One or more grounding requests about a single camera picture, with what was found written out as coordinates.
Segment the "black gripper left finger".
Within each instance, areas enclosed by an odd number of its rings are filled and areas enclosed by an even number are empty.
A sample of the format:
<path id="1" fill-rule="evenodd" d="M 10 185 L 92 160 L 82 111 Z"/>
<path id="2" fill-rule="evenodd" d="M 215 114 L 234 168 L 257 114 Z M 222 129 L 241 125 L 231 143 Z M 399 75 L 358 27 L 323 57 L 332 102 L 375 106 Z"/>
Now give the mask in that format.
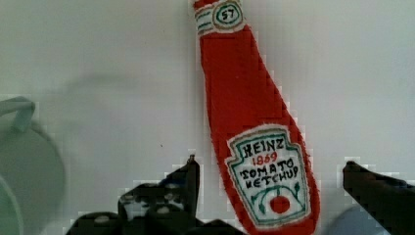
<path id="1" fill-rule="evenodd" d="M 200 165 L 191 154 L 186 164 L 158 183 L 142 183 L 117 203 L 121 235 L 186 235 L 197 227 Z"/>

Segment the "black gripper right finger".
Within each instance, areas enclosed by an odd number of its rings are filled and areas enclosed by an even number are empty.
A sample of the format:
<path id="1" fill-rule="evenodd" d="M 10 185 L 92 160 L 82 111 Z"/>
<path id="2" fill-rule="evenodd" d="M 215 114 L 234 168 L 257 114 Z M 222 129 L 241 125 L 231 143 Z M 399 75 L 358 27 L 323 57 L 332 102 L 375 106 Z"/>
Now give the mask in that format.
<path id="1" fill-rule="evenodd" d="M 343 187 L 391 235 L 415 234 L 415 191 L 406 181 L 349 161 Z"/>

